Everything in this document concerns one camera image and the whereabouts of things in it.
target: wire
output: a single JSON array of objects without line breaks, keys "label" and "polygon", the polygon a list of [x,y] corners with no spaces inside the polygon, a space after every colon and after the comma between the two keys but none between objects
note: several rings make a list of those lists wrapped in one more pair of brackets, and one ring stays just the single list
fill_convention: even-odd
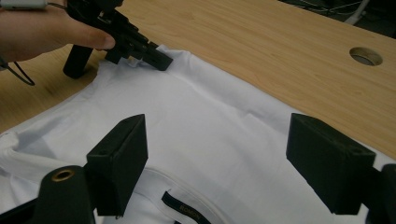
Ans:
[{"label": "wire", "polygon": [[51,3],[51,2],[49,2],[48,5],[49,5],[49,6],[52,6],[52,7],[58,7],[58,8],[61,8],[61,9],[63,9],[63,10],[67,10],[67,7],[62,6],[62,5],[60,5],[60,4],[56,4],[56,3]]},{"label": "wire", "polygon": [[302,4],[296,4],[296,3],[289,3],[292,6],[296,6],[296,7],[300,7],[309,11],[313,11],[319,14],[326,14],[326,16],[331,16],[331,15],[349,15],[349,14],[353,14],[356,10],[354,11],[349,11],[349,12],[340,12],[339,9],[345,8],[345,7],[351,7],[351,6],[355,6],[357,4],[360,4],[362,1],[358,1],[355,3],[351,3],[351,4],[346,4],[346,5],[342,5],[340,7],[323,7],[320,5],[316,5],[313,4],[307,0],[299,0],[299,2],[301,2]]},{"label": "wire", "polygon": [[15,65],[17,66],[17,68],[22,72],[22,75],[24,76],[24,78],[23,78],[21,75],[19,75],[14,69],[12,69],[10,66],[8,66],[8,64],[6,64],[6,65],[4,66],[4,68],[8,69],[8,71],[10,71],[12,74],[14,74],[14,76],[17,77],[20,81],[26,83],[26,84],[29,85],[29,86],[34,86],[35,83],[33,82],[33,80],[32,80],[31,78],[29,78],[29,77],[26,75],[26,73],[22,70],[22,68],[20,67],[20,65],[17,64],[17,63],[14,63],[14,64],[15,64]]}]

